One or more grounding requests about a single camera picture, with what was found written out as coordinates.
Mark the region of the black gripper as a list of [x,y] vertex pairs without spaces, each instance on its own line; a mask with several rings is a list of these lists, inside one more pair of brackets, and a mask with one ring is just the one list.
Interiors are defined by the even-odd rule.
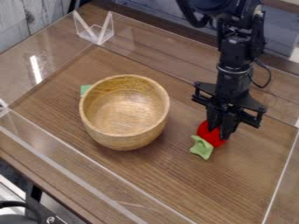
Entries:
[[250,95],[253,66],[233,70],[218,66],[217,83],[197,81],[191,99],[207,109],[209,130],[221,126],[221,139],[229,140],[241,123],[261,127],[266,106]]

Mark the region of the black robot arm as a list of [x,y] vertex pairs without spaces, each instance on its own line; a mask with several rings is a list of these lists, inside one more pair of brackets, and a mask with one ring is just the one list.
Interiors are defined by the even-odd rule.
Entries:
[[266,48],[266,11],[261,0],[177,0],[190,24],[213,26],[218,35],[219,63],[215,83],[194,83],[193,100],[207,109],[209,130],[227,140],[245,123],[261,126],[267,107],[253,98],[254,65]]

